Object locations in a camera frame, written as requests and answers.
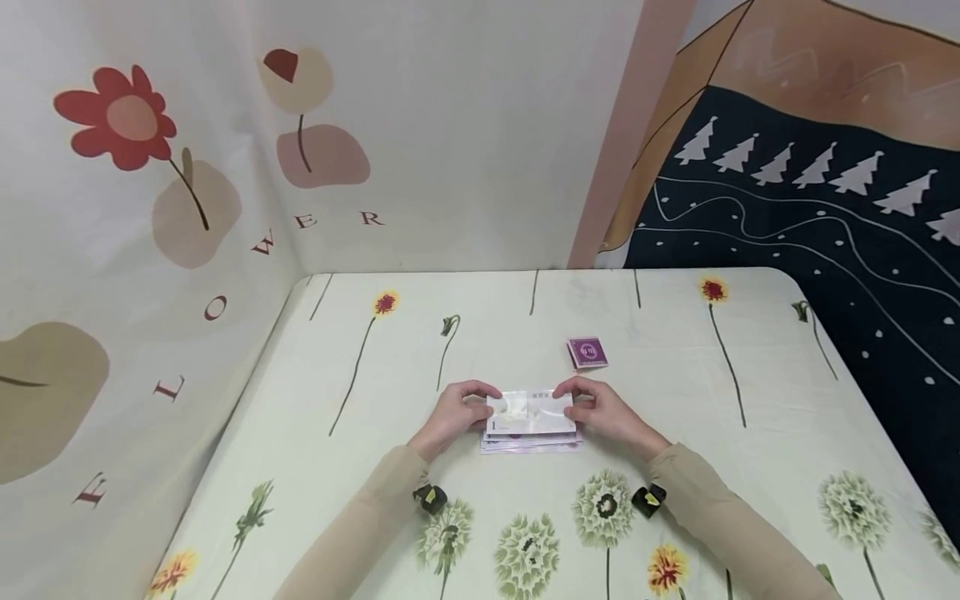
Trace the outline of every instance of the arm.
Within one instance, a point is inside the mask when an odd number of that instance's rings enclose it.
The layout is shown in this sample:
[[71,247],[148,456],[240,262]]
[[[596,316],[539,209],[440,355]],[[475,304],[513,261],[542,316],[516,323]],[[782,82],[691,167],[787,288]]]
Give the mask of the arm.
[[606,383],[573,377],[554,396],[587,394],[566,415],[618,440],[649,463],[666,490],[664,506],[702,541],[757,600],[839,600],[833,587],[773,525],[724,485],[696,452],[673,444],[641,419]]
[[346,600],[417,509],[427,463],[409,445],[390,450],[367,483],[297,562],[274,600]]
[[450,384],[407,445],[387,453],[367,483],[313,542],[274,600],[348,600],[417,510],[413,492],[430,463],[492,408],[466,396],[500,397],[480,381]]
[[674,444],[650,462],[664,506],[757,600],[839,600],[820,572],[773,525],[731,492],[707,461]]

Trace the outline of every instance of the dark blue fabric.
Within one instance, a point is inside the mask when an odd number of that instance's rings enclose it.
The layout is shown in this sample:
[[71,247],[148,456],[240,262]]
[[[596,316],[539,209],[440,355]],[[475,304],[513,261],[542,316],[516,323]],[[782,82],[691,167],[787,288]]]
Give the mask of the dark blue fabric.
[[[712,116],[706,159],[682,165],[674,155]],[[720,173],[713,161],[755,132],[744,173]],[[790,142],[783,182],[757,185],[751,174]],[[867,196],[837,193],[828,182],[806,189],[792,183],[833,142],[827,181],[884,153]],[[915,216],[882,214],[873,204],[929,169],[938,172]],[[807,121],[709,87],[660,169],[624,266],[766,266],[796,279],[931,507],[960,541],[960,247],[932,239],[927,225],[956,208],[960,153]]]

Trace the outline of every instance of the floral tablecloth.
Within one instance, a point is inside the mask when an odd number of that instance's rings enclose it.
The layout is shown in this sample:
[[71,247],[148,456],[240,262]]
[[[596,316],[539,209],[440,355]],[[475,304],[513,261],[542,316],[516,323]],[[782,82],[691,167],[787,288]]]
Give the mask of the floral tablecloth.
[[[315,275],[276,331],[147,592],[270,598],[437,390],[551,388],[568,337],[608,381],[818,565],[847,600],[949,598],[960,557],[792,279],[770,269]],[[620,448],[481,456],[467,435],[431,479],[449,495],[356,598],[743,598]]]

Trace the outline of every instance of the purple card box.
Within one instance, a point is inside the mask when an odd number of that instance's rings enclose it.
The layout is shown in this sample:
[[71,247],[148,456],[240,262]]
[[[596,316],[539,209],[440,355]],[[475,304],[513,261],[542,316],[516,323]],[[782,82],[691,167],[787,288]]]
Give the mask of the purple card box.
[[609,364],[597,338],[571,338],[566,341],[566,346],[573,358],[573,366],[577,369],[606,367]]

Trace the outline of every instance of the person's left hand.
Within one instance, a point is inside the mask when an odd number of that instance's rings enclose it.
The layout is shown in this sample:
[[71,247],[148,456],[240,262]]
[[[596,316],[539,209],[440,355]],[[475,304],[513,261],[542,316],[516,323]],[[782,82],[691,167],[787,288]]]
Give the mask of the person's left hand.
[[407,443],[427,463],[443,454],[473,425],[485,425],[487,417],[493,414],[493,408],[483,402],[465,400],[467,396],[503,395],[494,386],[476,379],[446,386],[429,419]]

